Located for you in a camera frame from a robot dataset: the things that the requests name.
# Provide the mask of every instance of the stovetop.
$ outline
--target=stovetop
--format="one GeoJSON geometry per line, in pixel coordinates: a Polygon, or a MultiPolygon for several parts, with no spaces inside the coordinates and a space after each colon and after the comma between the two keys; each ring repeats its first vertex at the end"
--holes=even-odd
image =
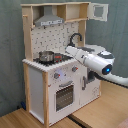
{"type": "Polygon", "coordinates": [[[63,55],[63,54],[61,54],[61,55],[62,55],[62,59],[59,60],[59,61],[58,60],[54,60],[54,61],[51,61],[51,62],[42,62],[42,61],[40,61],[39,58],[33,59],[33,61],[36,62],[36,63],[39,63],[39,64],[41,64],[43,66],[49,67],[49,66],[52,66],[52,65],[55,65],[55,64],[62,63],[62,62],[65,62],[67,60],[73,59],[73,57],[70,57],[70,56],[67,56],[67,55],[63,55]]]}

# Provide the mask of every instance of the knob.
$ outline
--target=knob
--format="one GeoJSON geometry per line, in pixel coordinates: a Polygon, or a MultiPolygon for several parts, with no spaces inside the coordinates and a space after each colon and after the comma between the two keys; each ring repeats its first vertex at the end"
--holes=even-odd
{"type": "Polygon", "coordinates": [[[55,78],[55,79],[58,79],[59,76],[60,76],[60,74],[58,74],[58,73],[55,73],[55,74],[54,74],[54,78],[55,78]]]}
{"type": "Polygon", "coordinates": [[[78,68],[77,67],[73,67],[72,71],[75,72],[78,68]]]}

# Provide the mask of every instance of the patterned backsplash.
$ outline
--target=patterned backsplash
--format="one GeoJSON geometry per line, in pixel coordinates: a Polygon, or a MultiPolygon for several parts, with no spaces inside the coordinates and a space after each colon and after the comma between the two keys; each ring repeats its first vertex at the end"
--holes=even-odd
{"type": "MultiPolygon", "coordinates": [[[[78,33],[79,22],[64,23],[50,26],[35,27],[31,31],[33,58],[37,58],[40,51],[62,51],[70,42],[70,37],[78,33]]],[[[77,46],[78,36],[73,38],[77,46]]]]}

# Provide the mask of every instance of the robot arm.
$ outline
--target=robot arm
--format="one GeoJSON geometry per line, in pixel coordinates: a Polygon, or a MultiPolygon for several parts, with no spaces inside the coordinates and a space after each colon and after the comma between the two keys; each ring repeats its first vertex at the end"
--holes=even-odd
{"type": "Polygon", "coordinates": [[[83,66],[90,68],[95,72],[97,78],[102,78],[111,83],[118,85],[123,85],[128,87],[128,78],[122,78],[111,74],[112,66],[114,59],[105,59],[98,54],[92,54],[83,48],[75,48],[68,46],[66,52],[71,54],[73,58],[79,61],[83,66]]]}

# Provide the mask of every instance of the toy kitchen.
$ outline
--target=toy kitchen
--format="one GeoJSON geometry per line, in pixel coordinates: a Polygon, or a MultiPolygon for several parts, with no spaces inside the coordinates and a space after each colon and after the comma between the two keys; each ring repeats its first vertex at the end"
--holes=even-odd
{"type": "Polygon", "coordinates": [[[100,80],[68,54],[67,46],[98,54],[85,44],[86,21],[107,21],[108,4],[22,4],[26,109],[46,128],[101,95],[100,80]]]}

